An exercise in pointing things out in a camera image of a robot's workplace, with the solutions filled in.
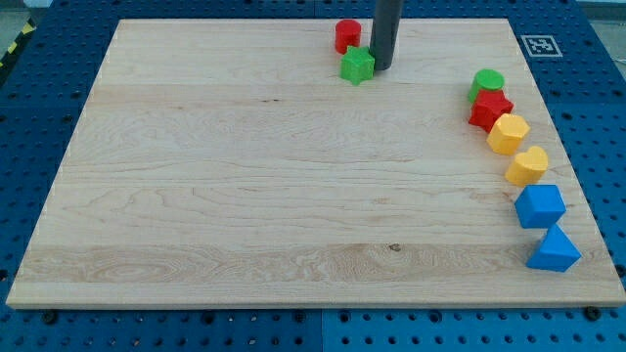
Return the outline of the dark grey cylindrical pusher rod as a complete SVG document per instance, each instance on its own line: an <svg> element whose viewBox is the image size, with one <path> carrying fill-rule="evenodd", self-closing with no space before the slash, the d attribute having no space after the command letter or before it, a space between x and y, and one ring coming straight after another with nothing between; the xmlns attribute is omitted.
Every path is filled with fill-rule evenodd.
<svg viewBox="0 0 626 352"><path fill-rule="evenodd" d="M374 70L391 67L404 0L377 0L373 16L370 53Z"/></svg>

